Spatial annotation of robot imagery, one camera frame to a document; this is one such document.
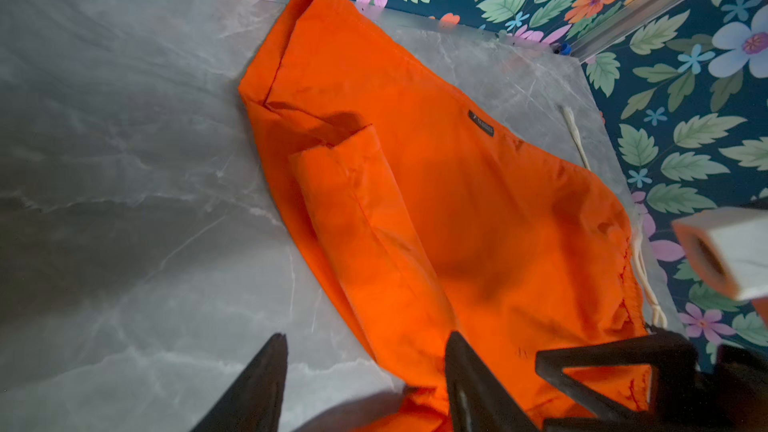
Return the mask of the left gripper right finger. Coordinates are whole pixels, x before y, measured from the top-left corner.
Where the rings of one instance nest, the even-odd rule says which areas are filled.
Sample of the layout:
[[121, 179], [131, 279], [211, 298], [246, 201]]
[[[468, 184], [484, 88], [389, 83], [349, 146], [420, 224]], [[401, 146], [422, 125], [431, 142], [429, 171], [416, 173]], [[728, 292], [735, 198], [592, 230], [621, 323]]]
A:
[[539, 431], [458, 331], [446, 344], [445, 374], [454, 431]]

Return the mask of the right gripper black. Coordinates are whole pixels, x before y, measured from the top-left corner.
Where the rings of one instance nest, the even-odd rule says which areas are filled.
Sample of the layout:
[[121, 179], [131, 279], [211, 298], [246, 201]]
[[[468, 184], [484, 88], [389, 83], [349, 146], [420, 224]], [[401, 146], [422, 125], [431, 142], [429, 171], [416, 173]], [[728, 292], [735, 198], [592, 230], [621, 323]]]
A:
[[708, 370], [681, 335], [659, 331], [600, 345], [540, 351], [537, 375], [593, 416], [692, 423], [692, 431], [766, 431], [767, 358], [722, 344]]

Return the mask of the orange shorts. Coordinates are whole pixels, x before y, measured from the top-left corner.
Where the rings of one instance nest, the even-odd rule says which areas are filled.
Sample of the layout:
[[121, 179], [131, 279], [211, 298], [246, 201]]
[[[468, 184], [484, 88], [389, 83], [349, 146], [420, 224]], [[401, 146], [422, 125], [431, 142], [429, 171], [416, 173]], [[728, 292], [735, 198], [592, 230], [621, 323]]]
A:
[[537, 352], [645, 334], [630, 220], [595, 174], [515, 136], [349, 0], [290, 0], [239, 91], [297, 248], [406, 384], [372, 430], [451, 429], [455, 331], [534, 423], [586, 415]]

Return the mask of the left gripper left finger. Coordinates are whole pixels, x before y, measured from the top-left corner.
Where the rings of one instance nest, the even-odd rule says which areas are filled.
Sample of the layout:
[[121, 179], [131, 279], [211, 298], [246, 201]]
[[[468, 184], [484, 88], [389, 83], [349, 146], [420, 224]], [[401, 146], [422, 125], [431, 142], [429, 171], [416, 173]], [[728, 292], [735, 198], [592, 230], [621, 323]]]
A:
[[286, 335], [275, 333], [192, 431], [277, 431], [287, 367]]

